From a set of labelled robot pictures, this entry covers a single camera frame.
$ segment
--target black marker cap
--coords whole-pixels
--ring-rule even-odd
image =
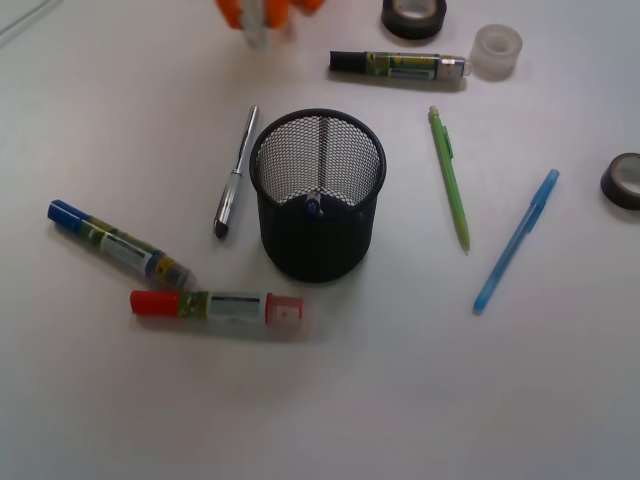
[[[332,72],[367,72],[367,54],[365,52],[331,52],[329,70]]]

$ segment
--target red marker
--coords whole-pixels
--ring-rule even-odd
[[[299,327],[303,300],[267,293],[131,292],[131,311],[240,325]]]

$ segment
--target barcode label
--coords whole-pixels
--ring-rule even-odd
[[[126,242],[110,233],[102,239],[100,250],[105,255],[118,260],[125,265],[146,274],[147,263],[151,260],[151,254]]]

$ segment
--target black mesh pencil holder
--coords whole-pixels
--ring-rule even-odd
[[[362,260],[387,171],[366,125],[334,110],[290,113],[258,137],[249,169],[262,243],[280,270],[324,282]]]

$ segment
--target blue pen cap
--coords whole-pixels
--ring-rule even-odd
[[[64,227],[76,234],[80,233],[82,221],[89,219],[89,215],[67,203],[64,203],[62,200],[54,200],[51,202],[51,205],[49,205],[49,211],[47,212],[47,217],[61,227]]]
[[[545,206],[545,204],[547,203],[547,198],[549,198],[549,194],[551,193],[551,190],[553,190],[553,187],[555,186],[559,176],[560,172],[558,172],[557,170],[551,170],[549,172],[549,175],[547,175],[545,181],[542,182],[542,185],[536,192],[533,200],[531,200],[531,205],[539,205],[541,207]]]

